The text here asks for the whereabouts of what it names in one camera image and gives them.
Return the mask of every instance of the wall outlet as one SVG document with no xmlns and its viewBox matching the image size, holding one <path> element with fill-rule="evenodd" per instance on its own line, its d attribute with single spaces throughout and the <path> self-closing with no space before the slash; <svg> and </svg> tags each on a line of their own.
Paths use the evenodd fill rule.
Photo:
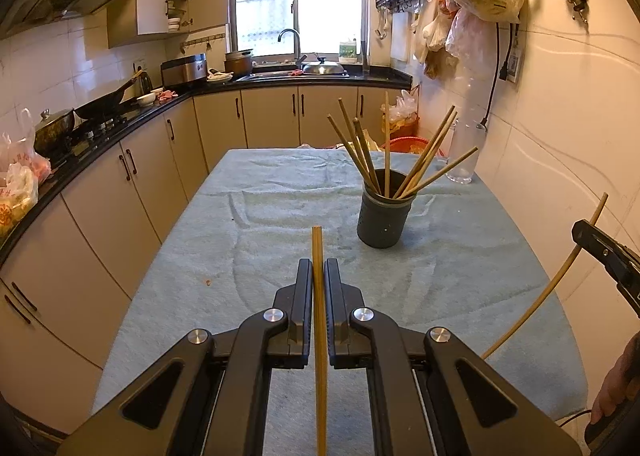
<svg viewBox="0 0 640 456">
<path fill-rule="evenodd" d="M 138 60 L 133 61 L 133 72 L 136 73 L 138 68 L 146 71 L 146 60 L 144 58 L 139 58 Z"/>
</svg>

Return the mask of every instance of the bowl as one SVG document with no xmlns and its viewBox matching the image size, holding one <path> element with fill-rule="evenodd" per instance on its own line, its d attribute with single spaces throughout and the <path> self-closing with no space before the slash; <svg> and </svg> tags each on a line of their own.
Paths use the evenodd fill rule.
<svg viewBox="0 0 640 456">
<path fill-rule="evenodd" d="M 149 94 L 143 94 L 137 98 L 138 105 L 140 107 L 146 107 L 148 105 L 152 105 L 156 101 L 157 94 L 154 92 L 150 92 Z"/>
</svg>

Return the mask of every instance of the red basket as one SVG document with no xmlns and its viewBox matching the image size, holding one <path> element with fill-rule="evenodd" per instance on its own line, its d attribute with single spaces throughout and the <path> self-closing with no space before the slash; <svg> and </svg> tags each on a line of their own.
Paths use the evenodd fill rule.
<svg viewBox="0 0 640 456">
<path fill-rule="evenodd" d="M 414 154 L 421 154 L 429 145 L 429 140 L 420 138 L 417 136 L 403 136 L 401 138 L 394 138 L 389 142 L 389 150 L 391 152 L 410 152 Z M 440 156 L 444 156 L 442 149 L 438 150 Z"/>
</svg>

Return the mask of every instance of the stainless steel lid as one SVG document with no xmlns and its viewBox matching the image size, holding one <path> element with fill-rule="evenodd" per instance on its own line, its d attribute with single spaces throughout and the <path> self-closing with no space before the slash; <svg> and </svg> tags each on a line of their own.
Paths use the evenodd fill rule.
<svg viewBox="0 0 640 456">
<path fill-rule="evenodd" d="M 225 60 L 238 60 L 238 58 L 252 57 L 254 55 L 254 51 L 251 50 L 242 50 L 242 51 L 232 51 L 230 53 L 225 53 Z"/>
<path fill-rule="evenodd" d="M 308 63 L 302 70 L 306 74 L 343 74 L 344 68 L 338 62 L 325 62 L 325 57 L 318 57 L 317 62 Z"/>
</svg>

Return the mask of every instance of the table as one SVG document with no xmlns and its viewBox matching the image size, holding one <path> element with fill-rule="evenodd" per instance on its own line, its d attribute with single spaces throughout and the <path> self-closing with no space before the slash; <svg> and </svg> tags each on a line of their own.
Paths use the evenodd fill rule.
<svg viewBox="0 0 640 456">
<path fill-rule="evenodd" d="M 415 155 L 393 153 L 407 172 Z M 382 165 L 382 154 L 374 161 Z M 106 404 L 192 328 L 233 329 L 270 307 L 311 257 L 321 225 L 325 257 L 342 281 L 399 325 L 452 330 L 481 353 L 548 279 L 526 240 L 479 180 L 442 177 L 415 199 L 400 242 L 360 242 L 362 179 L 340 150 L 234 150 L 195 195 L 153 261 L 113 344 L 95 398 Z M 302 371 L 274 370 L 264 455 L 315 454 L 313 354 Z M 556 294 L 489 362 L 557 419 L 586 402 L 586 378 Z M 364 370 L 330 368 L 331 455 L 373 454 Z"/>
</svg>

